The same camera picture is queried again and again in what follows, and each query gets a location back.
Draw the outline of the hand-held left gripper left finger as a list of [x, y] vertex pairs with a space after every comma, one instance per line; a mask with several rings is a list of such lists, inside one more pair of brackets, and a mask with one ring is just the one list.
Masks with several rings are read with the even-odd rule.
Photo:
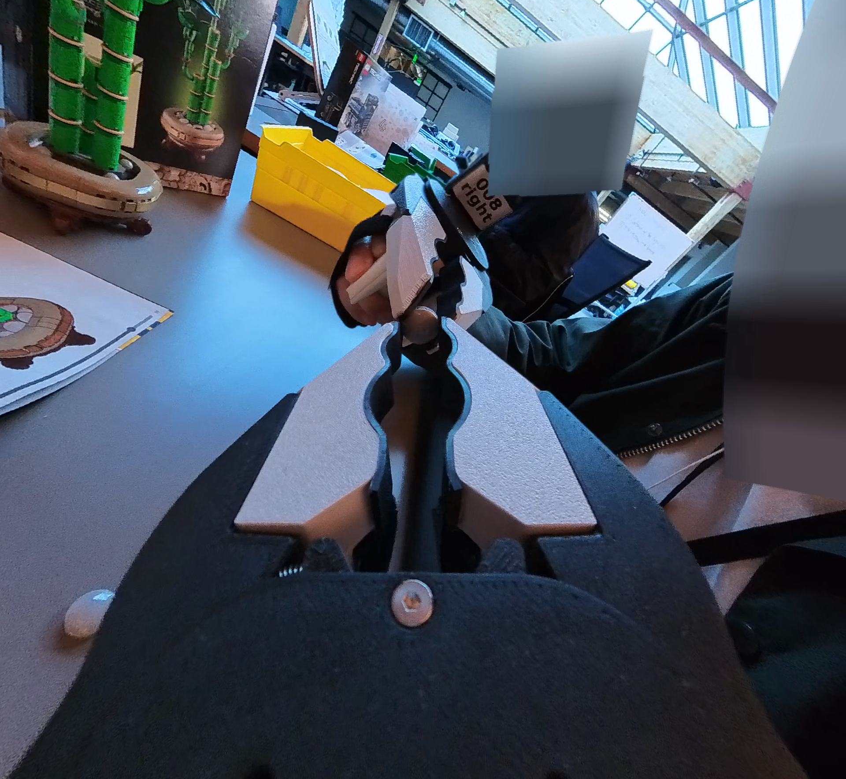
[[397, 509], [382, 421], [400, 362], [400, 327], [391, 322], [303, 387], [235, 516], [237, 530], [304, 545], [331, 538], [358, 569], [388, 569]]

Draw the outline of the black toy set box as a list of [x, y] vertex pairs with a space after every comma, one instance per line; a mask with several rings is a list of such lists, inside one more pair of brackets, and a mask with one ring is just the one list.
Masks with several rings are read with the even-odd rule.
[[315, 115], [341, 131], [344, 112], [354, 101], [354, 114], [371, 118], [379, 99], [392, 84], [391, 75], [354, 42], [344, 41], [332, 75], [323, 90]]

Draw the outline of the person's dark jacket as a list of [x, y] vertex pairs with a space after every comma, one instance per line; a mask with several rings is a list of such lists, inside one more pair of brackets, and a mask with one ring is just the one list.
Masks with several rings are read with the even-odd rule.
[[844, 505], [729, 479], [717, 449], [723, 412], [635, 410], [611, 394], [568, 409], [640, 480], [686, 541], [777, 539], [766, 556], [706, 567], [742, 666], [809, 777], [844, 777]]

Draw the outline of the green brick bamboo model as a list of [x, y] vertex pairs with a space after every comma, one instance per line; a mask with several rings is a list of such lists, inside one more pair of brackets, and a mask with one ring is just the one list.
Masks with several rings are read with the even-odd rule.
[[162, 194], [154, 171], [124, 152], [145, 4], [171, 0], [49, 0], [48, 121], [2, 130], [2, 182], [42, 205], [58, 234], [83, 222], [147, 235]]

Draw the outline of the person's right forearm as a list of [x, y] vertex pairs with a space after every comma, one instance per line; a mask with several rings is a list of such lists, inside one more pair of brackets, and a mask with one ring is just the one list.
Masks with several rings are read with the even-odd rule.
[[490, 308], [470, 333], [568, 406], [626, 394], [640, 398], [640, 413], [721, 413], [733, 280], [729, 273], [700, 282], [611, 320], [519, 322]]

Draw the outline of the yellow plastic bin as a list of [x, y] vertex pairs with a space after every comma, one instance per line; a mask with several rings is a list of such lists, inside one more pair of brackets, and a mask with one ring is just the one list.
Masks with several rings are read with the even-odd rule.
[[356, 225], [390, 202], [394, 188], [309, 128], [262, 127], [251, 200], [337, 251]]

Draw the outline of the dark blue chair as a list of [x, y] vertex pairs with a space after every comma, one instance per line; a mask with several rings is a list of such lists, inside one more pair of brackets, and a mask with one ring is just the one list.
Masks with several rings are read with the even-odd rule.
[[562, 292], [560, 304], [571, 312], [579, 311], [632, 279], [650, 263], [600, 234], [573, 265], [573, 276]]

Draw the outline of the white sign board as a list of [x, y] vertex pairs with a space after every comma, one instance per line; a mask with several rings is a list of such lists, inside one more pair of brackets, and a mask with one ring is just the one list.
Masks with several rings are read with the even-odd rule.
[[634, 278], [644, 288], [661, 279], [693, 245], [684, 231], [635, 193], [599, 229], [620, 249], [649, 261]]

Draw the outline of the bamboo set box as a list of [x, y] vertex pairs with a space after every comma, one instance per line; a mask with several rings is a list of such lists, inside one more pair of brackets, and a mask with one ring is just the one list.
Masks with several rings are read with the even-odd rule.
[[[49, 0], [2, 0], [2, 108], [48, 121]], [[145, 4], [123, 150], [162, 185], [227, 196], [272, 44], [277, 0]]]

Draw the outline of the small white pebble brick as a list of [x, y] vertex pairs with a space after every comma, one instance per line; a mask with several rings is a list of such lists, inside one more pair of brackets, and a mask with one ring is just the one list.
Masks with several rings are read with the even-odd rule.
[[105, 589], [81, 594], [64, 615], [63, 633], [77, 640], [92, 638], [98, 632], [114, 598], [115, 592]]

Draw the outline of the person's right hand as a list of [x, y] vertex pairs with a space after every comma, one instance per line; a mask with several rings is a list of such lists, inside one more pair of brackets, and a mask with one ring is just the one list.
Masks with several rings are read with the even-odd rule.
[[375, 292], [358, 303], [349, 300], [350, 284], [364, 277], [386, 253], [386, 237], [374, 235], [357, 242], [350, 250], [344, 273], [337, 279], [338, 298], [344, 310], [363, 326], [382, 325], [393, 320], [389, 299], [382, 292]]

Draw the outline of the building instruction booklet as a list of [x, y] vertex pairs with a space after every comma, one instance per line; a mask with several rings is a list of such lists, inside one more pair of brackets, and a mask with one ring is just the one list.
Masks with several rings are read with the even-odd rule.
[[172, 312], [1, 235], [1, 414], [93, 371]]

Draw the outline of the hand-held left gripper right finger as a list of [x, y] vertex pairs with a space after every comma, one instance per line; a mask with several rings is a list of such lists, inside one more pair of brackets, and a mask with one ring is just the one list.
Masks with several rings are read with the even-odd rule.
[[439, 339], [444, 573], [553, 573], [540, 540], [597, 518], [539, 392], [456, 321]]

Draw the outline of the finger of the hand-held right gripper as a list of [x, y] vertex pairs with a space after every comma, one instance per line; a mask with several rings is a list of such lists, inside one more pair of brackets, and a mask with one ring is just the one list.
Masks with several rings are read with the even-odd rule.
[[427, 200], [396, 218], [386, 233], [386, 287], [391, 317], [400, 320], [434, 283], [436, 265], [459, 255], [458, 234]]
[[491, 306], [492, 288], [484, 269], [464, 256], [442, 268], [442, 318], [469, 330]]

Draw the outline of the white patterned box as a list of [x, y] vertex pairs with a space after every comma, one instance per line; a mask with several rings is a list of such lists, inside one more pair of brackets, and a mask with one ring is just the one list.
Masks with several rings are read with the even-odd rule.
[[390, 81], [383, 89], [375, 81], [360, 79], [344, 108], [338, 129], [350, 131], [386, 156], [392, 145], [408, 149], [425, 113], [424, 105]]

